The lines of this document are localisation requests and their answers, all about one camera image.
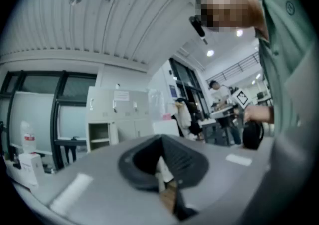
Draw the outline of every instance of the railing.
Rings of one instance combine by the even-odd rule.
[[[225,69],[221,73],[210,77],[209,79],[206,80],[206,82],[209,84],[211,80],[215,80],[219,83],[222,83],[259,63],[260,63],[259,53],[256,52],[250,55],[249,57],[247,57],[246,59],[243,59],[239,61],[238,63],[236,63],[235,65]]]

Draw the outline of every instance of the white box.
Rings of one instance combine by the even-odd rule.
[[[21,170],[26,182],[39,185],[44,177],[41,156],[36,153],[23,153],[19,155]]]

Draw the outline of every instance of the shelf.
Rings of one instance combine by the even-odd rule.
[[[105,143],[105,142],[110,142],[110,140],[108,138],[101,138],[101,139],[91,140],[91,143]]]

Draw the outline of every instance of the white cabinet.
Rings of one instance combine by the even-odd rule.
[[[89,151],[153,134],[147,92],[91,86],[86,109]],[[117,133],[113,134],[115,141],[110,135],[113,131]]]

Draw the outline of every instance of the person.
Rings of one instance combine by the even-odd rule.
[[[223,109],[226,106],[226,100],[231,97],[232,92],[231,89],[225,85],[220,85],[217,81],[212,80],[209,83],[210,88],[213,88],[217,91],[217,96],[219,98],[218,104],[215,106],[215,110]],[[225,128],[227,124],[229,124],[228,119],[222,118],[217,119],[222,128]],[[238,128],[234,125],[234,123],[230,122],[229,124],[230,133],[234,139],[234,143],[236,145],[241,144],[241,138],[239,135]]]
[[[316,33],[299,0],[196,0],[200,24],[220,32],[255,28],[260,63],[268,80],[273,106],[247,106],[245,121],[275,124],[275,136],[298,125],[299,117],[286,84],[316,44]]]

